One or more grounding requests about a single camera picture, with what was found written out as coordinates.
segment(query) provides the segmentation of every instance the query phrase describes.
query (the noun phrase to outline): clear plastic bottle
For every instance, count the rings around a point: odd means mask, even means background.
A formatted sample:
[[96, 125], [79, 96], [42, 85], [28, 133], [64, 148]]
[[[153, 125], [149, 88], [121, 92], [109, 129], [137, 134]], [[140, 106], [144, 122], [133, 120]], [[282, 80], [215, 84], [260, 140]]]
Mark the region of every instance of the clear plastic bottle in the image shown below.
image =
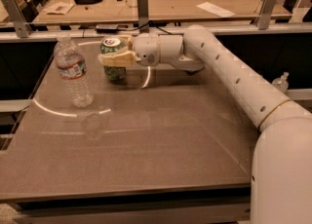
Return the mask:
[[91, 104], [94, 94], [89, 84], [86, 61], [81, 48], [69, 35], [59, 36], [54, 57], [58, 73], [66, 84], [72, 104], [77, 107]]
[[272, 81], [272, 85], [280, 90], [282, 93], [284, 93], [289, 87], [289, 83], [287, 81], [289, 75], [290, 74], [288, 72], [284, 72], [281, 78], [277, 78]]

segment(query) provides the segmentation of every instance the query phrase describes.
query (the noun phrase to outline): bottle label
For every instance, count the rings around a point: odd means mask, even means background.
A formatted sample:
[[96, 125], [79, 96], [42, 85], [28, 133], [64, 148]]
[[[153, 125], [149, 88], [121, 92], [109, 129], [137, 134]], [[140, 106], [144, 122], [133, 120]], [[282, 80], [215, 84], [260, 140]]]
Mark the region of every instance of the bottle label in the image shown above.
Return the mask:
[[75, 80], [84, 76], [87, 72], [86, 62], [84, 59], [80, 59], [70, 66], [57, 65], [58, 72], [64, 80]]

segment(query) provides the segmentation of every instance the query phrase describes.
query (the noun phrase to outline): table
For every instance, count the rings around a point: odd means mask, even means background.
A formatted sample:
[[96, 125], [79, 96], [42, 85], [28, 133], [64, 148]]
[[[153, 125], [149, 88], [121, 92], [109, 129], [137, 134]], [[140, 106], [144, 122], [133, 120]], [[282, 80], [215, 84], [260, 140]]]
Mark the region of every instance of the table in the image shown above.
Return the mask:
[[[64, 215], [62, 206], [70, 206], [69, 215], [146, 210], [137, 216], [151, 218], [155, 209], [166, 209], [182, 218], [192, 206], [187, 218], [206, 223], [207, 214], [220, 219], [218, 212], [224, 222], [248, 218], [257, 130], [214, 73], [136, 64], [126, 80], [110, 83], [97, 60], [99, 39], [78, 41], [95, 101], [72, 106], [52, 62], [0, 153], [0, 203], [18, 206], [28, 218], [31, 210], [43, 217], [43, 208]], [[183, 214], [176, 214], [180, 208]]]
[[[73, 3], [73, 0], [51, 0], [46, 6], [57, 2]], [[199, 4], [210, 2], [225, 10], [235, 13], [229, 18], [221, 18], [204, 11]], [[154, 21], [196, 21], [196, 20], [254, 20], [261, 8], [260, 0], [148, 0], [149, 17]], [[75, 5], [65, 16], [47, 15], [42, 12], [35, 21], [40, 22], [74, 22], [105, 21], [135, 22], [137, 21], [137, 0], [103, 0], [94, 5]], [[290, 19], [292, 14], [281, 5], [273, 10], [273, 19]]]

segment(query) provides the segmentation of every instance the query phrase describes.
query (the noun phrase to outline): sheet of paper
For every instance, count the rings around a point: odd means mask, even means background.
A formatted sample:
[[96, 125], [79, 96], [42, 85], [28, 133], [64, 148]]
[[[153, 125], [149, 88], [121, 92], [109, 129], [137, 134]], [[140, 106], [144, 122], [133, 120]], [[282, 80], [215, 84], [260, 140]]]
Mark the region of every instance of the sheet of paper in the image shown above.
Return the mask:
[[51, 15], [66, 15], [73, 6], [73, 4], [57, 2], [51, 7], [45, 9], [44, 11], [47, 12], [47, 14]]
[[210, 13], [213, 13], [217, 16], [220, 16], [222, 18], [229, 18], [231, 16], [234, 16], [235, 14], [233, 12], [230, 12], [228, 10], [224, 10], [223, 8], [220, 8], [212, 3], [205, 2], [200, 5], [197, 5], [198, 8], [201, 8], [203, 10], [206, 10]]

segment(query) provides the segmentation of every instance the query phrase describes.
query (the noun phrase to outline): paper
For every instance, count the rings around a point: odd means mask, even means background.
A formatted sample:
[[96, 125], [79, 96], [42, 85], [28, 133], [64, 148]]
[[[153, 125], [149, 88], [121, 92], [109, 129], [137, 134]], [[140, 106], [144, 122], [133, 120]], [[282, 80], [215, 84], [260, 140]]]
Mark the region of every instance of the paper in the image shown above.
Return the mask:
[[45, 9], [44, 11], [50, 15], [66, 15], [74, 4], [68, 4], [63, 2], [57, 2], [56, 4], [52, 5], [51, 7]]
[[206, 10], [210, 13], [213, 13], [217, 16], [220, 16], [222, 18], [229, 18], [231, 16], [234, 16], [235, 14], [233, 12], [230, 12], [228, 10], [224, 10], [212, 3], [205, 2], [203, 4], [197, 5], [198, 8], [201, 8], [203, 10]]

